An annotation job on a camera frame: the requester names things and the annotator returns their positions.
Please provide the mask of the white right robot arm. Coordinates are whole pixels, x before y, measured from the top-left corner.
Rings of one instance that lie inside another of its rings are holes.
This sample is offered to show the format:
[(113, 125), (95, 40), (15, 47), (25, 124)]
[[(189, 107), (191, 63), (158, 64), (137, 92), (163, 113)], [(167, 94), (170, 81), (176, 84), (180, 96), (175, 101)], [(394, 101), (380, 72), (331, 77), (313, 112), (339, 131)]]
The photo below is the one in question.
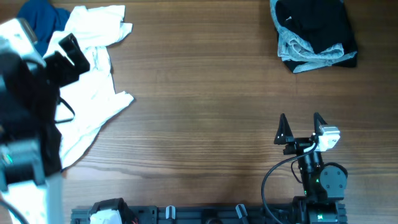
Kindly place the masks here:
[(284, 114), (274, 139), (284, 145), (285, 155), (294, 155), (300, 170), (304, 196), (294, 197), (286, 211), (274, 210), (282, 223), (347, 223), (345, 197), (348, 171), (335, 162), (325, 163), (322, 153), (340, 139), (340, 130), (326, 123), (319, 113), (313, 115), (314, 132), (308, 138), (295, 138)]

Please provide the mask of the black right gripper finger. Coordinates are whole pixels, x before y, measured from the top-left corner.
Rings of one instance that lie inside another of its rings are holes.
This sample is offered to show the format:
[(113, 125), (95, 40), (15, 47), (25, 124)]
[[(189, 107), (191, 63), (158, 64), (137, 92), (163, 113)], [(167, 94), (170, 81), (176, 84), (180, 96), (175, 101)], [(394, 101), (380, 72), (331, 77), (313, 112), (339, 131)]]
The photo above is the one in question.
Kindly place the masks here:
[(283, 145), (294, 142), (294, 136), (284, 113), (280, 115), (279, 127), (274, 138), (274, 144)]
[(322, 116), (315, 112), (313, 114), (313, 121), (314, 121), (314, 130), (316, 135), (321, 135), (321, 125), (327, 125), (327, 122), (322, 118)]

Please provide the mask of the black t-shirt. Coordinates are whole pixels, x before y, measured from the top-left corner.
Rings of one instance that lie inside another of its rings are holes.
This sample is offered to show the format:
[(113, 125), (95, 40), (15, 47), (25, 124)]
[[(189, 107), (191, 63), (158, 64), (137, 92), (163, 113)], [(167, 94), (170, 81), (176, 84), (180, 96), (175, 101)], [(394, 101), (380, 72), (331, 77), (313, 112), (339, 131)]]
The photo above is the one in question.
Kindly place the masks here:
[(354, 44), (346, 8), (340, 0), (280, 0), (275, 4), (279, 24), (311, 45), (316, 54), (342, 44)]

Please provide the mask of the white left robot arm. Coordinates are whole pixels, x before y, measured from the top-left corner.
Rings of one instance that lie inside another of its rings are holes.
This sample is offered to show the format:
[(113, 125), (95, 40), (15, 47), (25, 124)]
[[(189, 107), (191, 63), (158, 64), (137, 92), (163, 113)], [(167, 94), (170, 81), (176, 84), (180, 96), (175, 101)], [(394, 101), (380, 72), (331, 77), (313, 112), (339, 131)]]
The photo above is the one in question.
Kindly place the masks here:
[(114, 92), (104, 47), (56, 41), (46, 57), (19, 35), (1, 41), (1, 205), (16, 223), (63, 223), (62, 170), (133, 100)]

